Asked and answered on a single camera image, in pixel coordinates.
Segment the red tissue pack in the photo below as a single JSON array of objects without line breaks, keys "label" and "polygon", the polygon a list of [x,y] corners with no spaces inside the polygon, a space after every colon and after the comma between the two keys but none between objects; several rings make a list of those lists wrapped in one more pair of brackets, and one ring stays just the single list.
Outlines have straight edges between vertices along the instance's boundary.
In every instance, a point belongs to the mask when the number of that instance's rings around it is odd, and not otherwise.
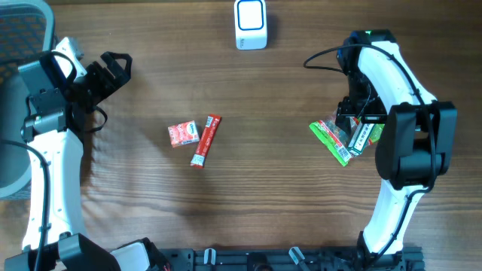
[{"label": "red tissue pack", "polygon": [[168,127],[171,145],[176,148],[200,140],[197,125],[194,120]]}]

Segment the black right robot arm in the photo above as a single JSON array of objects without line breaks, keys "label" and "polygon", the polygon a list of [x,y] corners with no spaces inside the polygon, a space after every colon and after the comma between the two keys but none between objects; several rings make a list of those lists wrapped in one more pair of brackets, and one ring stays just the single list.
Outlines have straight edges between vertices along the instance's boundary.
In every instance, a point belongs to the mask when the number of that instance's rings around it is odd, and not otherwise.
[{"label": "black right robot arm", "polygon": [[457,110],[421,85],[388,29],[352,32],[337,61],[349,94],[338,105],[336,124],[347,130],[349,117],[357,117],[383,125],[375,153],[380,193],[359,239],[365,265],[374,266],[400,257],[417,203],[447,172]]}]

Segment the red stick sachet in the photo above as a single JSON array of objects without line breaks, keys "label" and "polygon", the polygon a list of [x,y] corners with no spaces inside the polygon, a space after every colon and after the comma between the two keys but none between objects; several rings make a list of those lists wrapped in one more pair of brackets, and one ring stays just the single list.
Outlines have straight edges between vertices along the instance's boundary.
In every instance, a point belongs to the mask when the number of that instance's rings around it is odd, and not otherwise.
[{"label": "red stick sachet", "polygon": [[204,167],[207,154],[209,153],[209,149],[211,147],[212,141],[221,122],[221,119],[221,116],[215,114],[210,114],[207,117],[203,134],[191,160],[191,166],[199,169],[202,169]]}]

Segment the green white medicine box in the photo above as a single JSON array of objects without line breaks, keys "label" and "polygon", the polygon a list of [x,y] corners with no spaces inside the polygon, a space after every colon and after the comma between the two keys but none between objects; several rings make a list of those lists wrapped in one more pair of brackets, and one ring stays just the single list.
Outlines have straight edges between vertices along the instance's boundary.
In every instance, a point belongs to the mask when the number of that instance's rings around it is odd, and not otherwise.
[{"label": "green white medicine box", "polygon": [[375,125],[373,123],[360,123],[346,147],[348,152],[354,157],[361,155],[367,146],[375,142],[374,129]]}]

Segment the green snack bag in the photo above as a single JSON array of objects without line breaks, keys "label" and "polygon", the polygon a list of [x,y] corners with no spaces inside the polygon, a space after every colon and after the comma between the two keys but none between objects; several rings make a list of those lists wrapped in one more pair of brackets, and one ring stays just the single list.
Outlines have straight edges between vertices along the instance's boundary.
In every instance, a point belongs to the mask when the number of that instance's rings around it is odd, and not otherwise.
[{"label": "green snack bag", "polygon": [[[309,125],[311,131],[316,135],[317,139],[333,154],[337,161],[346,166],[349,161],[355,158],[346,149],[357,126],[361,123],[360,119],[354,117],[349,118],[349,129],[342,130],[335,124],[336,113],[328,115],[324,120],[317,120]],[[374,124],[374,140],[379,141],[383,131],[383,124]]]}]

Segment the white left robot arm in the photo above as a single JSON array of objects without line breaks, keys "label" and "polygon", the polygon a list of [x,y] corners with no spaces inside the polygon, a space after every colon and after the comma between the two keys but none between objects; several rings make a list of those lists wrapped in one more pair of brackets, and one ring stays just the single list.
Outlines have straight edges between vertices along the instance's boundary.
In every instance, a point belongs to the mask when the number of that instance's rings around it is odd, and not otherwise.
[{"label": "white left robot arm", "polygon": [[19,147],[29,153],[32,195],[23,251],[5,260],[6,270],[155,270],[169,262],[147,238],[113,251],[84,232],[80,201],[84,116],[131,78],[132,57],[105,52],[102,64],[83,68],[59,51],[22,61],[19,73],[35,113],[25,118]]}]

